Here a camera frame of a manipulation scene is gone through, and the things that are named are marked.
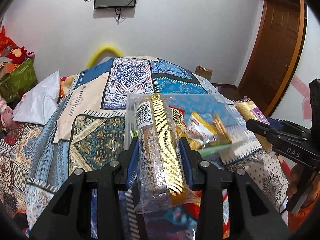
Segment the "right hand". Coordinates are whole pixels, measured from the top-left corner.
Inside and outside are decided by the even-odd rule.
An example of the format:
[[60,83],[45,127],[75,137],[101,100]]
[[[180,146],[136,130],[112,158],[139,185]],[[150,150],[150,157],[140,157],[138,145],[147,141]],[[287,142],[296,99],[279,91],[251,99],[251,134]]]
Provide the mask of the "right hand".
[[[298,182],[300,180],[300,176],[302,175],[304,166],[300,164],[296,164],[290,172],[290,182],[287,188],[287,196],[288,198],[291,198],[294,194],[297,193],[297,186]],[[305,202],[302,205],[302,208],[308,207],[310,204],[313,203],[313,201],[316,199],[318,191],[319,191],[319,174],[315,173],[316,178],[312,182],[311,190],[305,200]]]

